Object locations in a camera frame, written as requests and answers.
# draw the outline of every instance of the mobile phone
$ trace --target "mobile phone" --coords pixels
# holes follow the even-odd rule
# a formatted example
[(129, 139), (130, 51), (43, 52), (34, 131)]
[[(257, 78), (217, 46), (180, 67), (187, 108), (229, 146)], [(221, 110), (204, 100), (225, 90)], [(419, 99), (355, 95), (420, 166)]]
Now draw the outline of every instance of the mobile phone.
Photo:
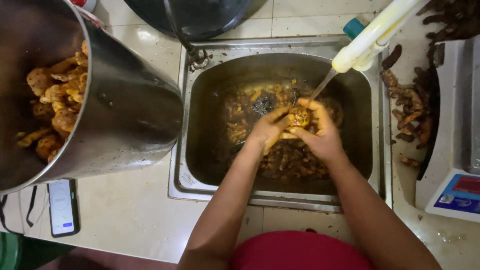
[(80, 231), (75, 179), (48, 184), (50, 227), (53, 238), (74, 235)]

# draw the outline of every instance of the sink basin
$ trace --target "sink basin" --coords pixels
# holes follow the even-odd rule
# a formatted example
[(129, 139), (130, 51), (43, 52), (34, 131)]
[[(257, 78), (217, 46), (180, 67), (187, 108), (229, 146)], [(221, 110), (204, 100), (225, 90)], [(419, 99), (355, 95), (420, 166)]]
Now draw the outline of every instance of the sink basin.
[[(349, 43), (346, 37), (308, 37), (197, 43), (210, 56), (206, 68), (189, 70), (180, 60), (179, 87), (184, 99), (181, 137), (172, 150), (168, 195), (209, 200), (227, 167), (217, 153), (230, 147), (225, 139), (223, 93), (252, 82), (295, 79), (315, 88), (331, 68), (331, 59)], [(341, 137), (353, 165), (391, 206), (389, 102), (379, 80), (383, 55), (366, 72), (337, 75), (321, 93), (343, 108)], [(257, 118), (249, 119), (253, 123)], [(332, 180), (302, 181), (257, 177), (250, 204), (341, 212)]]

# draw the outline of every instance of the countertop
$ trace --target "countertop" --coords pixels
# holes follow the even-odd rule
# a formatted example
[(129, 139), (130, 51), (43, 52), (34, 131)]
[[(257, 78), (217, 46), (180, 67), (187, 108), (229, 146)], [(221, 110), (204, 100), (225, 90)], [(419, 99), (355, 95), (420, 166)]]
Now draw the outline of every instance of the countertop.
[[(340, 35), (353, 17), (370, 21), (389, 0), (255, 0), (245, 20), (218, 38), (292, 37)], [(174, 81), (178, 80), (178, 41), (156, 31), (140, 19), (123, 0), (99, 0), (94, 14), (107, 30)], [(400, 83), (414, 78), (415, 66), (426, 67), (428, 41), (425, 33), (439, 26), (421, 24), (413, 17), (397, 33), (391, 47), (400, 43), (403, 55), (392, 68)], [(395, 118), (392, 127), (396, 127)], [(480, 267), (480, 224), (426, 214), (413, 206), (418, 171), (399, 161), (402, 155), (423, 158), (416, 143), (398, 140), (393, 145), (393, 209), (425, 243), (445, 269)], [(103, 251), (177, 263), (206, 202), (170, 199), (167, 196), (170, 154), (154, 166), (79, 179), (78, 200), (81, 230), (74, 236), (53, 239), (50, 235), (48, 194), (38, 186), (25, 222), (32, 187), (10, 194), (4, 209), (7, 226), (26, 236)], [(238, 242), (277, 230), (312, 228), (355, 244), (344, 215), (294, 209), (248, 206)]]

